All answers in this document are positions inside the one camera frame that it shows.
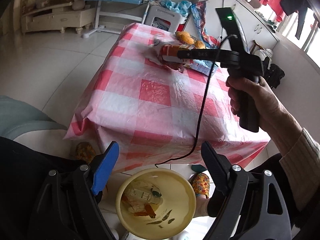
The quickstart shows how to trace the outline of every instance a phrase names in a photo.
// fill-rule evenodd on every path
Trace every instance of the teapot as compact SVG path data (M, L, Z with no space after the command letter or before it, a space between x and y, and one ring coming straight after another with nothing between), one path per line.
M72 9L74 11L79 11L82 10L85 6L85 1L84 0L74 0L72 4Z

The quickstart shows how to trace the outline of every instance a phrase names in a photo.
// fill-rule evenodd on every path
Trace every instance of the hand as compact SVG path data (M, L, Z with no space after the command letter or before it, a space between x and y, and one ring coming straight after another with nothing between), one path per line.
M284 156L292 148L302 133L302 127L278 100L264 78L254 83L246 78L228 77L228 95L233 114L240 111L237 90L248 93L254 100L260 114L260 127L266 131Z
M240 111L238 90L248 93L252 96L260 114L260 127L266 132L268 132L268 127L285 111L284 106L262 77L260 77L260 84L246 78L228 77L226 85L230 87L228 95L231 98L232 113L236 115Z

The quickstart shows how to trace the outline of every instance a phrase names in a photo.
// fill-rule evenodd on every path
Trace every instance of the pink checkered tablecloth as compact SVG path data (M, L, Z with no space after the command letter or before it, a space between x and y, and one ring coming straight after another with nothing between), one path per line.
M187 154L194 143L207 77L192 69L183 73L157 65L145 57L153 36L166 31L134 23L128 25L81 97L66 138L95 137L106 149L120 145L113 172L161 163ZM201 163L205 140L231 163L261 151L270 140L264 131L239 127L230 110L228 72L212 76L196 150L172 163Z

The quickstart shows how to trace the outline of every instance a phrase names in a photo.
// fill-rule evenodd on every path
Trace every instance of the white stool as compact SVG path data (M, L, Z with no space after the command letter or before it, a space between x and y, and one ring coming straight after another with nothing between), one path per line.
M175 33L179 24L184 24L187 21L187 18L183 17L179 13L170 11L158 5L153 5L149 9L148 16L144 24L154 26L154 20L156 17L170 22L168 31L171 33Z

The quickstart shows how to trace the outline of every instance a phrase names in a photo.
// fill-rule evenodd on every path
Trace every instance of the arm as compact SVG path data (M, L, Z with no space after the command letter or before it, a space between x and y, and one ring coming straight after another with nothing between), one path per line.
M256 84L246 78L229 77L227 86L233 114L240 109L236 90L243 90L254 99L260 113L260 127L270 135L283 156L280 164L288 177L297 208L302 210L320 185L319 144L285 109L263 78Z

